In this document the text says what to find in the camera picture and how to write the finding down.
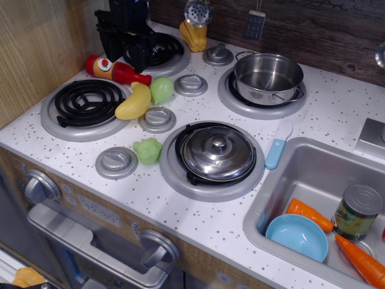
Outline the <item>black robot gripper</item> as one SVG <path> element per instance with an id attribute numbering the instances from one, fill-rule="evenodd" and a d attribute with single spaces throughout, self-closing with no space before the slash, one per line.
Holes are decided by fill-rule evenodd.
<path id="1" fill-rule="evenodd" d="M 129 55 L 135 73 L 146 70 L 151 63 L 155 32 L 148 26 L 149 1 L 108 1 L 109 11 L 96 10 L 97 31 L 106 57 L 117 61 L 123 54 L 123 41 L 133 36 L 139 40 L 130 48 Z"/>

